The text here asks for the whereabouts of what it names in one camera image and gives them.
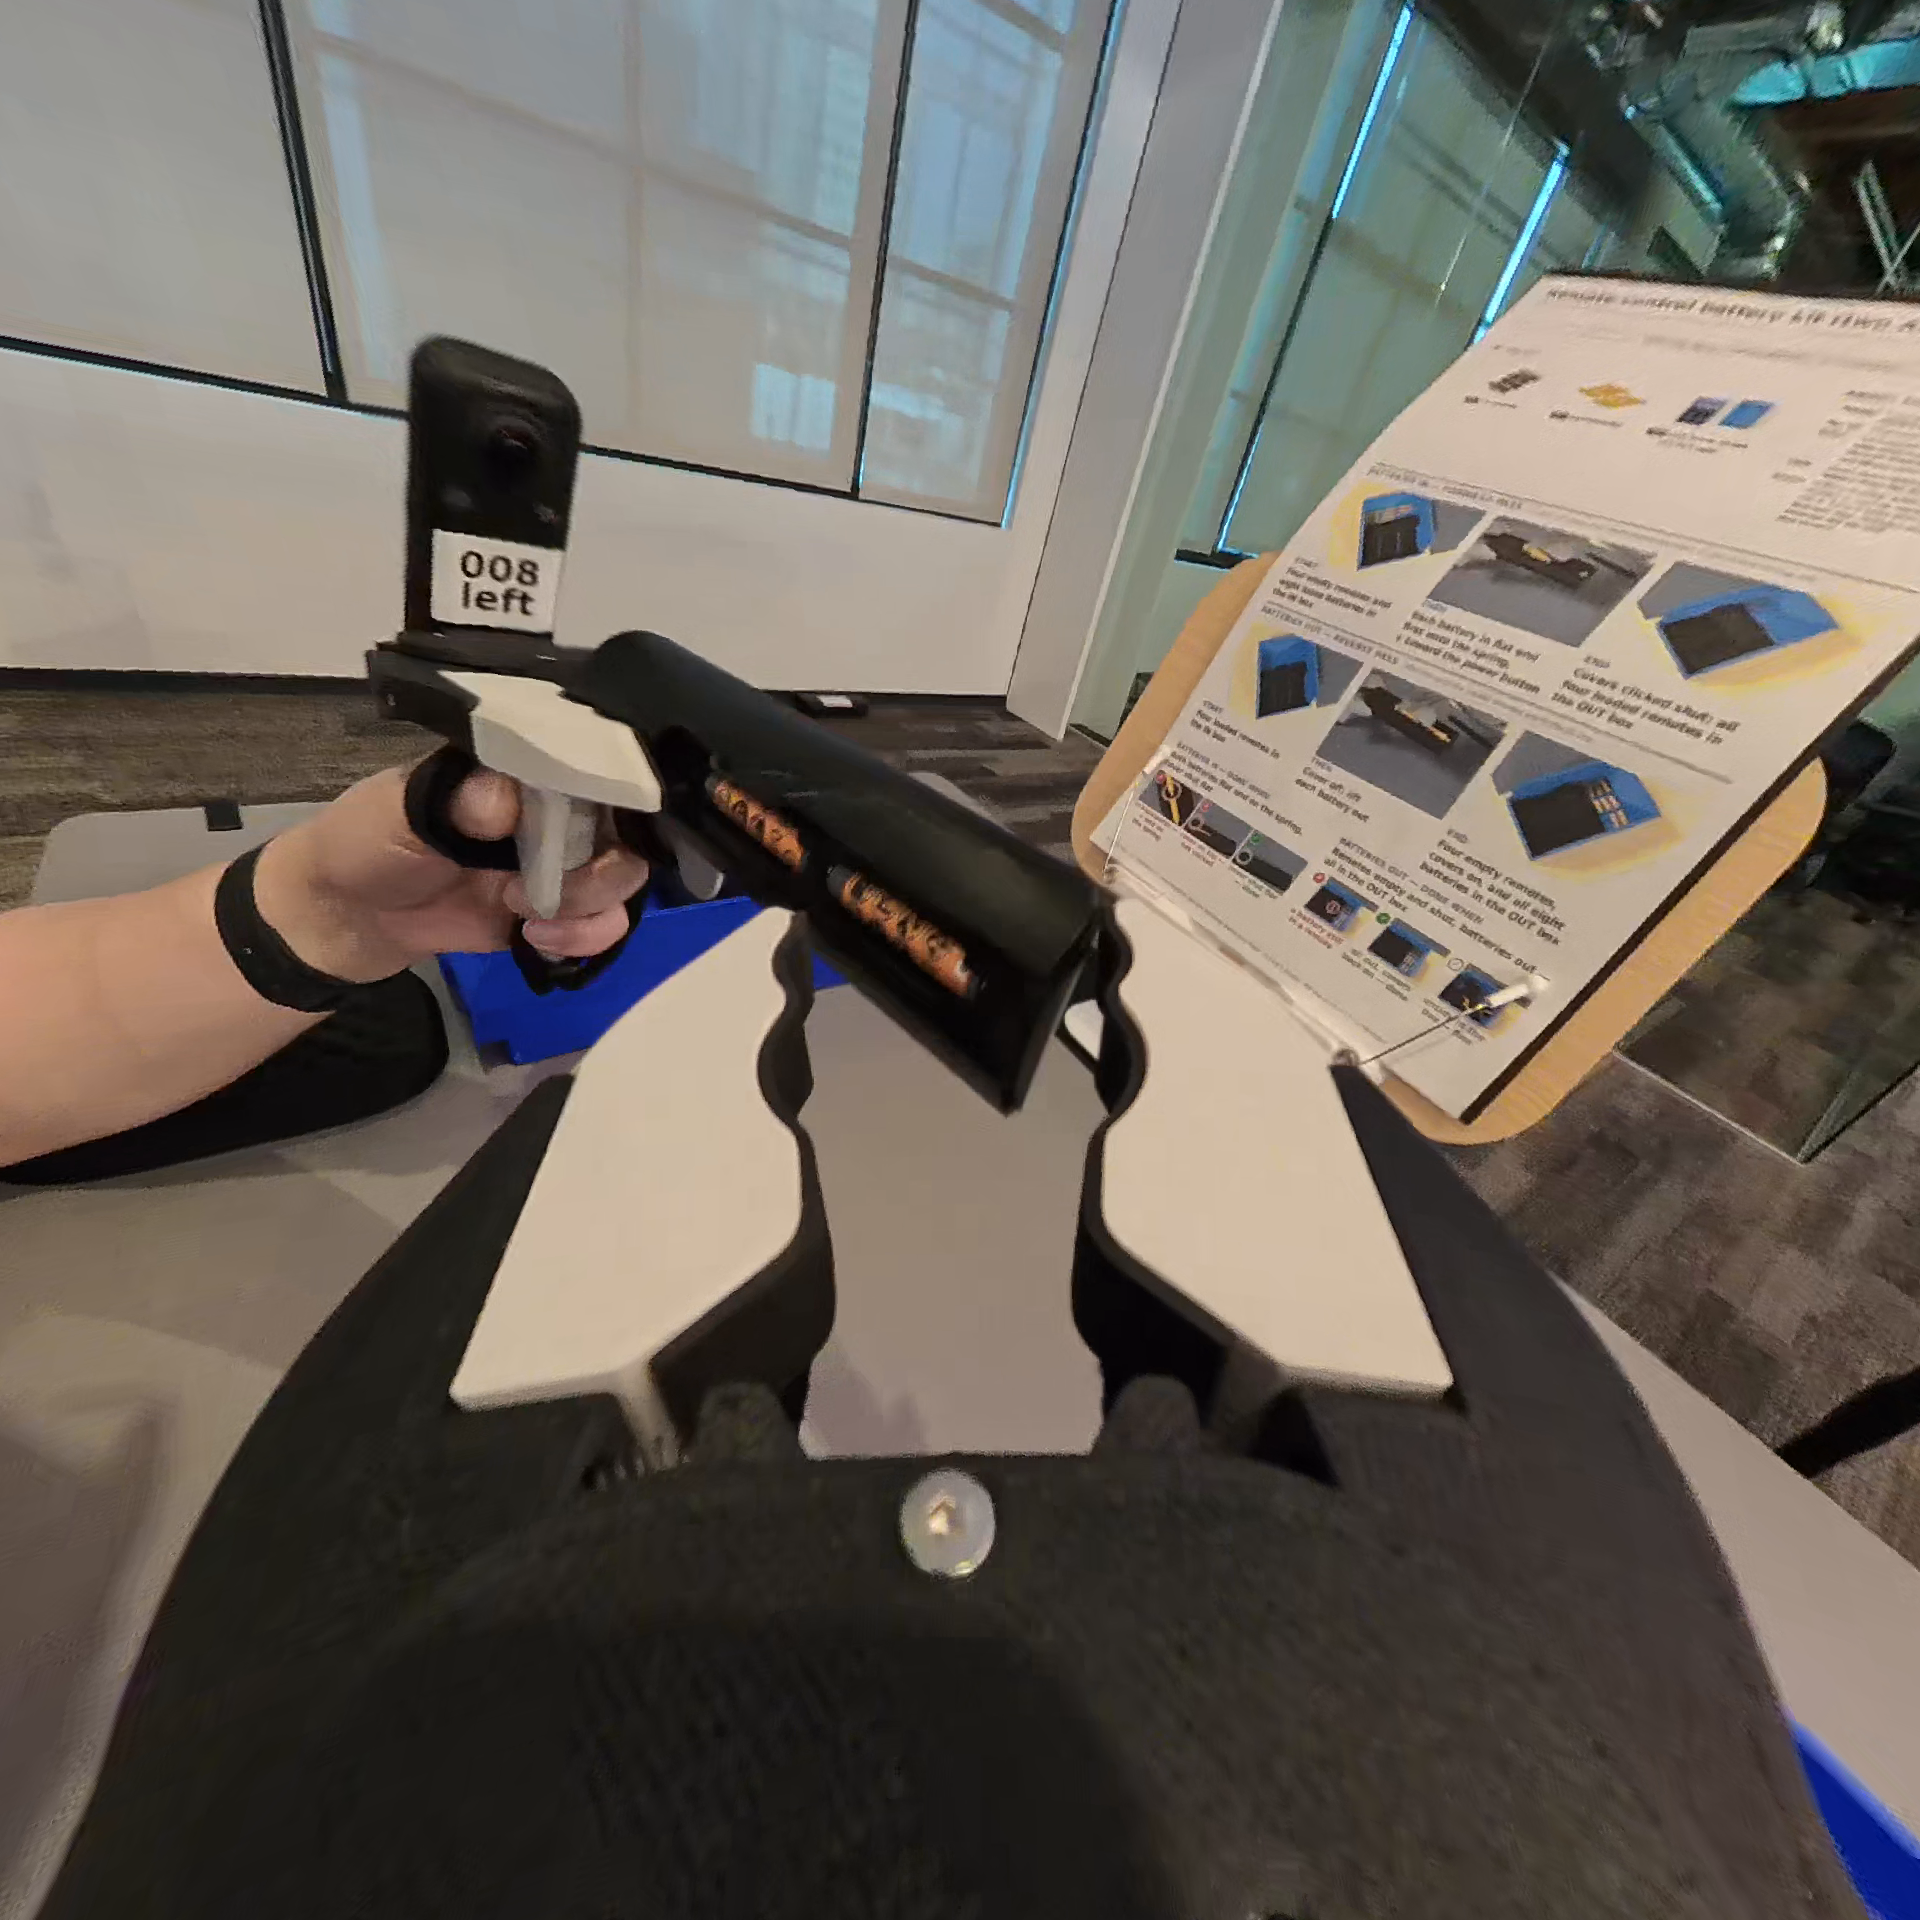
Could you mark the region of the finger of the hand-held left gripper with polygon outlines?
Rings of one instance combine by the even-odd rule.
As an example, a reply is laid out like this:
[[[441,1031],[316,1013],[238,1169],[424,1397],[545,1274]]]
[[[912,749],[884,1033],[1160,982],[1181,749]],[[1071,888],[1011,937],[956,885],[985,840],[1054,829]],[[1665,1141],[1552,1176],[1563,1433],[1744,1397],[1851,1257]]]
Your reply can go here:
[[[495,775],[596,807],[659,814],[662,787],[631,728],[552,682],[469,682],[469,754]]]

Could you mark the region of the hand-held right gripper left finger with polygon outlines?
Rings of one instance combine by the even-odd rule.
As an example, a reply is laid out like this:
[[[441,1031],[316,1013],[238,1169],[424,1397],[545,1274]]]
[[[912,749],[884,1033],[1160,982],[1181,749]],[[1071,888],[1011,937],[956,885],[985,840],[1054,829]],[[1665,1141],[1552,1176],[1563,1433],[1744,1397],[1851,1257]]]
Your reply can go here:
[[[454,1407],[608,1397],[643,1456],[680,1456],[719,1385],[764,1385],[801,1417],[833,1319],[801,1125],[812,977],[805,921],[753,918],[587,1049]]]

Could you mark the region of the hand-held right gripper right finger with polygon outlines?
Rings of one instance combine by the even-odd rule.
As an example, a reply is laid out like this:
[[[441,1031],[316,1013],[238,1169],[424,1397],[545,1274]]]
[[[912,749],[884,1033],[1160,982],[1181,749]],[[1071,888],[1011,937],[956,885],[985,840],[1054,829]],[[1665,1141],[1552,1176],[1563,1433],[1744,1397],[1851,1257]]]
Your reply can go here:
[[[1441,1409],[1456,1379],[1347,1093],[1352,1055],[1173,918],[1094,950],[1101,1119],[1071,1245],[1071,1323],[1103,1427],[1171,1401],[1259,1455],[1304,1394]]]

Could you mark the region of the black remote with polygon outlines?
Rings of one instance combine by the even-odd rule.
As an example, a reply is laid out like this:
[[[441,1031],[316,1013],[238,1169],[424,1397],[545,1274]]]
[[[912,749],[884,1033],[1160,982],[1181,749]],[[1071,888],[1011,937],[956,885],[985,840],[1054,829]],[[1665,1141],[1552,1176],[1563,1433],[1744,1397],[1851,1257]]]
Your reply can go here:
[[[632,677],[659,720],[661,821],[744,897],[792,912],[827,965],[902,1033],[985,1097],[1016,1112],[1096,947],[1101,895],[1056,856],[775,695],[647,631],[620,633],[647,661]],[[806,835],[792,874],[719,816],[703,794],[728,778]],[[956,936],[981,971],[971,1002],[948,998],[830,898],[848,865]]]

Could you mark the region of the orange black battery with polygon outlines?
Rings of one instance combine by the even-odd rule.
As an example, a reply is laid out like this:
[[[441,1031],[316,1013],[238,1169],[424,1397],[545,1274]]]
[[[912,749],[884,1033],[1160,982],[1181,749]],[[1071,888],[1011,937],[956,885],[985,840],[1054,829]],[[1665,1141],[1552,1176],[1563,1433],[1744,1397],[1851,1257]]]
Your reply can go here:
[[[753,794],[721,775],[709,775],[703,794],[710,807],[750,838],[760,853],[790,874],[805,874],[808,842],[805,830],[787,814],[756,800]]]
[[[875,878],[848,865],[830,865],[825,889],[827,898],[853,925],[899,953],[948,998],[971,1002],[977,995],[981,971],[969,950]]]

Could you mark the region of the blue plastic bin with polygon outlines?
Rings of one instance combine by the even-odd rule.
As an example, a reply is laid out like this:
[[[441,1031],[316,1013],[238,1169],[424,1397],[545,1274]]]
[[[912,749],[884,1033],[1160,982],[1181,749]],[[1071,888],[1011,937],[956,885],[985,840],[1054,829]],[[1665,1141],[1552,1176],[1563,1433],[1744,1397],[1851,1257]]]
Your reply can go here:
[[[1871,1919],[1917,1919],[1917,1838],[1811,1728],[1791,1745],[1847,1881]]]
[[[744,897],[667,906],[659,897],[643,902],[635,930],[583,986],[536,992],[508,951],[445,953],[438,961],[451,1002],[460,1009],[475,1048],[511,1066],[536,1066],[569,1053],[595,1049],[622,1025],[629,1011],[662,998],[661,1015],[640,1021],[643,1035],[659,1041],[675,1018],[693,1018],[696,1041],[742,1043],[756,1002],[779,1002],[776,974],[737,982],[737,968],[725,968],[717,986],[684,992],[669,982],[694,969],[705,974],[703,955],[725,945],[759,914]]]

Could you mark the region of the person's left forearm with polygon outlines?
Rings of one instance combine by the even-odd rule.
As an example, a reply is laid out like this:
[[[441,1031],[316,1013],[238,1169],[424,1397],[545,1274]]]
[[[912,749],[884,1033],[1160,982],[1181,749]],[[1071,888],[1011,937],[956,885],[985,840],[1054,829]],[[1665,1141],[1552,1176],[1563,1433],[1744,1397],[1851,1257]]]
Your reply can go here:
[[[3,1166],[177,1114],[321,1015],[262,999],[217,928],[219,872],[3,918]]]

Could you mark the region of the person's left hand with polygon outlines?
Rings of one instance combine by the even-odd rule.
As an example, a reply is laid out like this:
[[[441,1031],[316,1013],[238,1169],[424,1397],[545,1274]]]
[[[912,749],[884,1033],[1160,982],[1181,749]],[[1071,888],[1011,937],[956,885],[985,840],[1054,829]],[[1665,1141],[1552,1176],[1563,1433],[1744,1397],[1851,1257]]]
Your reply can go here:
[[[255,909],[296,961],[363,986],[441,953],[504,951],[517,933],[551,961],[591,959],[625,933],[648,881],[638,853],[596,850],[540,918],[518,874],[462,870],[411,830],[408,778],[359,783],[259,858]]]

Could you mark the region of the large glass window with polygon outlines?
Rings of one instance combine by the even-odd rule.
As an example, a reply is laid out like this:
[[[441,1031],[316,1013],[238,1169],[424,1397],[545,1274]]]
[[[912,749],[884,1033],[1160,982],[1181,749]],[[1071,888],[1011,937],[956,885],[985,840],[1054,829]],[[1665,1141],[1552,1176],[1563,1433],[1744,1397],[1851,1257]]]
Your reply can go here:
[[[4,345],[1001,521],[1118,6],[4,2]]]

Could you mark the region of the instruction sheet on stand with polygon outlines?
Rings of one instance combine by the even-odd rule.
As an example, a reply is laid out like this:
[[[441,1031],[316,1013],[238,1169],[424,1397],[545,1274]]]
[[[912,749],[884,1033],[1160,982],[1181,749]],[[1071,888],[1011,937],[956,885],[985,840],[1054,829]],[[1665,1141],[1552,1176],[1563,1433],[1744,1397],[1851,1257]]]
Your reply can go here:
[[[1101,878],[1439,1137],[1915,659],[1915,298],[1549,274],[1143,695]]]

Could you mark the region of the tall glass window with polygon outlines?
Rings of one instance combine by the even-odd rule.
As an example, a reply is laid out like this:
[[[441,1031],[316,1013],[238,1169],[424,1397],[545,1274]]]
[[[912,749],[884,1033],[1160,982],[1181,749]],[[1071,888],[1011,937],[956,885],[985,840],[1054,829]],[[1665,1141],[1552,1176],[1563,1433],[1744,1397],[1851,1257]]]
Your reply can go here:
[[[1603,218],[1571,145],[1469,48],[1460,6],[1279,23],[1211,270],[1225,387],[1176,559],[1284,544],[1369,441]]]

